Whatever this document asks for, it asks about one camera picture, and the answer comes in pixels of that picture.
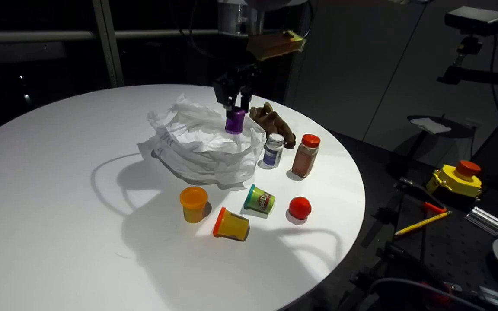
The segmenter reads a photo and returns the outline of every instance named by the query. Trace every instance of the stuffed animal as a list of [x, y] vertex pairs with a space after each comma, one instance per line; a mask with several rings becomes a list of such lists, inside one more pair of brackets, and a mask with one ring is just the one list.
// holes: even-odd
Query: stuffed animal
[[259, 124], [265, 131], [266, 136], [278, 133], [284, 136], [284, 147], [293, 149], [295, 147], [295, 135], [289, 128], [288, 124], [278, 115], [277, 112], [272, 110], [269, 102], [265, 102], [264, 106], [255, 108], [251, 107], [249, 110], [249, 117]]

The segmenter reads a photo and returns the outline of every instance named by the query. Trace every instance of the yellow pencil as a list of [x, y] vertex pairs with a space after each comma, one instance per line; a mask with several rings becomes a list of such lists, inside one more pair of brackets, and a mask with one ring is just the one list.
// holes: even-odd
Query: yellow pencil
[[449, 216], [451, 213], [452, 213], [451, 211], [446, 211], [446, 212], [441, 213], [439, 215], [435, 215], [435, 216], [433, 216], [431, 218], [428, 218], [426, 220], [423, 220], [423, 221], [421, 221], [421, 222], [419, 222], [417, 224], [413, 224], [412, 226], [409, 226], [407, 228], [401, 229], [401, 230], [395, 232], [395, 235], [401, 235], [401, 234], [405, 234], [407, 232], [411, 232], [412, 230], [421, 228], [421, 227], [423, 227], [423, 226], [425, 226], [425, 225], [427, 225], [427, 224], [429, 224], [431, 222], [434, 222], [437, 219], [441, 219], [443, 217]]

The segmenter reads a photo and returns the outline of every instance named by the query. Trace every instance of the tabletop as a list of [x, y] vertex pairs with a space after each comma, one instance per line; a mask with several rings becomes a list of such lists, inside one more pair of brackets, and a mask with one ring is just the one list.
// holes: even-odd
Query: tabletop
[[[255, 185], [276, 201], [267, 219], [244, 215], [244, 242], [212, 230], [220, 207], [243, 212], [248, 189], [203, 185], [210, 215], [184, 220], [178, 197], [190, 185], [136, 145], [155, 135], [147, 113], [181, 94], [224, 113], [210, 87], [146, 85], [67, 98], [0, 127], [0, 311], [274, 311], [340, 264], [362, 225], [361, 175], [328, 131], [274, 102], [298, 142], [322, 140], [310, 175], [289, 173], [295, 149], [257, 167]], [[312, 204], [306, 222], [287, 211], [298, 196]]]

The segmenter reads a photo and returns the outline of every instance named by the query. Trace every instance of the crumpled plastic bag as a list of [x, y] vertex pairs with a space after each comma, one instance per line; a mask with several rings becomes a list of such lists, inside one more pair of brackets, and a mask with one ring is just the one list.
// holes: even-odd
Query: crumpled plastic bag
[[238, 184], [254, 175], [266, 134], [251, 118], [245, 117], [241, 134], [229, 134], [225, 114], [182, 94], [168, 110], [151, 111], [147, 119], [156, 134], [138, 144], [146, 161], [160, 159], [182, 178], [206, 184]]

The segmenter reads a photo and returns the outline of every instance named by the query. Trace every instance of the red ball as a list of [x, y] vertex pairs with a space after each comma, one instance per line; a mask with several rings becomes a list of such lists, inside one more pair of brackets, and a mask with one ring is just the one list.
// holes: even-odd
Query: red ball
[[294, 197], [289, 203], [289, 214], [297, 219], [306, 219], [310, 211], [310, 202], [306, 197]]

